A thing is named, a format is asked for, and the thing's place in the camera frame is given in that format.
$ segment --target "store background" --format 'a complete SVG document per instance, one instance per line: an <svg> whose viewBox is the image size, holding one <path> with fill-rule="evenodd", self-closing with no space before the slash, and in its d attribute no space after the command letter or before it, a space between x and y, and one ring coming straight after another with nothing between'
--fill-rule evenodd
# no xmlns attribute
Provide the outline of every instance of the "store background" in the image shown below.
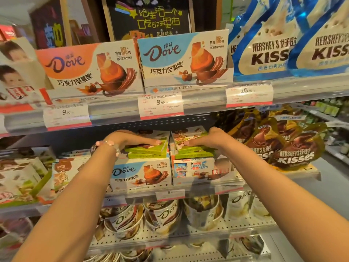
<svg viewBox="0 0 349 262"><path fill-rule="evenodd" d="M44 0L1 0L0 25L15 24L23 27L29 41L33 42L33 30L28 11ZM230 18L246 9L250 0L193 0L195 11L195 26L197 31L225 28ZM69 19L74 19L79 25L90 23L84 11L81 0L66 0ZM107 35L98 35L101 41ZM334 208L339 214L349 219L349 166L329 153L324 153L321 159L314 162L321 171L321 182L299 180L297 183L315 195L317 198ZM264 235L268 247L272 251L273 262L303 261L279 231Z"/></svg>

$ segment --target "chalkboard sign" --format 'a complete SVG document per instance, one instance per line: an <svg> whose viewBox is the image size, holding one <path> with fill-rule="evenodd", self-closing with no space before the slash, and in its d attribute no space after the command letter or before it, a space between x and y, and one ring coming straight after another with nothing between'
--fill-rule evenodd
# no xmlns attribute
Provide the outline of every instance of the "chalkboard sign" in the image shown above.
<svg viewBox="0 0 349 262"><path fill-rule="evenodd" d="M189 0L102 0L102 3L111 41L191 32Z"/></svg>
<svg viewBox="0 0 349 262"><path fill-rule="evenodd" d="M60 0L49 0L30 13L38 49L66 46Z"/></svg>

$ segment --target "hand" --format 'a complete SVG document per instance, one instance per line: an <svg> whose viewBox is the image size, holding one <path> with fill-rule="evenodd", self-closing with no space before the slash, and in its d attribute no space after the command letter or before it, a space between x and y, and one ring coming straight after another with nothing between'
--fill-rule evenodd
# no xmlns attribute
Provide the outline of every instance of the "hand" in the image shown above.
<svg viewBox="0 0 349 262"><path fill-rule="evenodd" d="M222 149L229 140L232 141L234 139L220 128L212 127L207 136L185 141L184 144L187 146L205 145L210 148Z"/></svg>
<svg viewBox="0 0 349 262"><path fill-rule="evenodd" d="M119 145L119 149L122 150L126 145L138 145L138 144L149 144L149 145L159 145L160 140L150 139L142 137L134 132L128 130L118 130L110 133L105 137L106 141L113 141L115 144Z"/></svg>

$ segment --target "beaded bracelet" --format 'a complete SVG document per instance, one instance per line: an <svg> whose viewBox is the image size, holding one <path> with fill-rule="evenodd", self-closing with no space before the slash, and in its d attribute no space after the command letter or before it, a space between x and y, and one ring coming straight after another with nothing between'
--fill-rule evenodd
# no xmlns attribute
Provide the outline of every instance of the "beaded bracelet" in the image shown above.
<svg viewBox="0 0 349 262"><path fill-rule="evenodd" d="M120 154L119 145L115 144L113 141L96 141L96 143L94 145L92 145L92 147L91 147L91 155L93 155L93 153L96 151L97 147L101 146L102 144L107 144L107 145L115 148L116 158L118 158L118 156Z"/></svg>

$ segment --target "human arm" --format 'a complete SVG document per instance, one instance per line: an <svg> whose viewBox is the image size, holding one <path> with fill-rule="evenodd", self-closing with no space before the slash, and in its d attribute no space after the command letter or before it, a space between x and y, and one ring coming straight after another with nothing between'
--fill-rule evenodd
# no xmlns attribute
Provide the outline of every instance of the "human arm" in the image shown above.
<svg viewBox="0 0 349 262"><path fill-rule="evenodd" d="M117 131L105 140L119 145L159 141ZM81 262L94 234L116 160L116 150L102 144L41 217L13 262Z"/></svg>
<svg viewBox="0 0 349 262"><path fill-rule="evenodd" d="M349 261L349 222L250 148L215 127L184 144L227 156L305 262Z"/></svg>

